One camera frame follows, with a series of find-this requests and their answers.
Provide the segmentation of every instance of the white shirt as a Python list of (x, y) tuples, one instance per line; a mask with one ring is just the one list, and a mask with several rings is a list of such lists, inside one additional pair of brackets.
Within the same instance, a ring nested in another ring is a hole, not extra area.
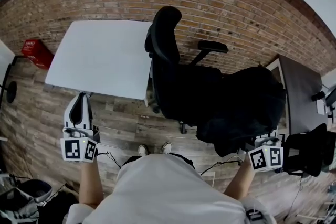
[(246, 211), (262, 212), (259, 223), (276, 223), (255, 199), (237, 201), (203, 181), (181, 158), (151, 154), (124, 165), (113, 193), (93, 210), (70, 207), (67, 224), (241, 224)]

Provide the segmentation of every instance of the dark desk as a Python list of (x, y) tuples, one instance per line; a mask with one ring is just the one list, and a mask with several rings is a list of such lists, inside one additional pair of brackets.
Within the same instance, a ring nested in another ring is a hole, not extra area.
[(322, 90), (319, 73), (285, 56), (279, 56), (269, 67), (273, 68), (270, 70), (276, 77), (280, 74), (287, 91), (285, 125), (288, 134), (309, 132), (327, 123), (327, 114), (318, 114), (316, 102), (311, 100), (314, 94)]

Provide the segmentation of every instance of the red box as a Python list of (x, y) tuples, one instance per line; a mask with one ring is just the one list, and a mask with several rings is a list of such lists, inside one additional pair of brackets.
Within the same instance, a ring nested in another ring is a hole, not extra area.
[(54, 55), (40, 40), (28, 39), (21, 51), (33, 64), (42, 69), (49, 69)]

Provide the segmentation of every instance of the black lamp base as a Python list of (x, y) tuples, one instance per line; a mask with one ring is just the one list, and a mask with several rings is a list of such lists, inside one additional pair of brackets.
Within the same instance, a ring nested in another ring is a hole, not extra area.
[(7, 88), (7, 102), (12, 103), (16, 97), (17, 85), (15, 81), (12, 81)]

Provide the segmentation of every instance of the person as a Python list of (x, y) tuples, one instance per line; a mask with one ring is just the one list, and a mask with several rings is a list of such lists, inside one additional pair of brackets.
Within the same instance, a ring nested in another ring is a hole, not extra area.
[(66, 223), (276, 223), (260, 202), (246, 197), (255, 175), (248, 157), (222, 194), (203, 181), (191, 160), (171, 151), (170, 142), (163, 154), (149, 154), (141, 145), (106, 199), (97, 161), (83, 163), (79, 204), (70, 207)]

